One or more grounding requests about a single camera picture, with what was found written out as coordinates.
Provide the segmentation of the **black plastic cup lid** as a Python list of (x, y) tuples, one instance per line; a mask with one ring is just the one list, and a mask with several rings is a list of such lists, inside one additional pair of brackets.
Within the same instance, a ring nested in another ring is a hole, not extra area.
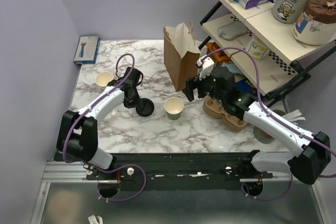
[(138, 115), (142, 117), (150, 116), (154, 112), (154, 103), (147, 98), (141, 98), (140, 103), (135, 107)]

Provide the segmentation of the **brown cardboard cup carrier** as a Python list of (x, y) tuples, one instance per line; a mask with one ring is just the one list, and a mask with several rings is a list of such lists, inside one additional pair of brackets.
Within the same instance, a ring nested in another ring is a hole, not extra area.
[(236, 116), (227, 113), (221, 103), (215, 101), (211, 97), (206, 97), (203, 103), (203, 111), (214, 119), (219, 119), (232, 132), (240, 132), (246, 127), (247, 122), (240, 120)]

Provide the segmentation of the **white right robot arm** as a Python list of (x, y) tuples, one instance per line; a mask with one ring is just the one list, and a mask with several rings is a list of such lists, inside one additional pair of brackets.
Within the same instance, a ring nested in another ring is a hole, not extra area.
[(227, 113), (260, 128), (288, 149), (286, 153), (256, 152), (241, 165), (246, 177), (255, 177), (259, 172), (280, 172), (312, 185), (330, 163), (326, 134), (314, 135), (259, 104), (250, 93), (237, 88), (234, 75), (227, 68), (215, 68), (206, 77), (187, 79), (183, 93), (190, 102), (194, 100), (194, 90), (198, 98), (211, 97)]

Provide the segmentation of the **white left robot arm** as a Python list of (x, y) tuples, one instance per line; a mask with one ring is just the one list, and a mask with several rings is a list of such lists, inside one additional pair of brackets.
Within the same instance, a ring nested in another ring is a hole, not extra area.
[(116, 107), (127, 109), (140, 105), (137, 86), (143, 73), (127, 67), (123, 77), (112, 80), (90, 104), (77, 112), (66, 111), (61, 119), (56, 148), (65, 162), (83, 161), (98, 167), (104, 179), (116, 175), (113, 156), (98, 147), (98, 126)]

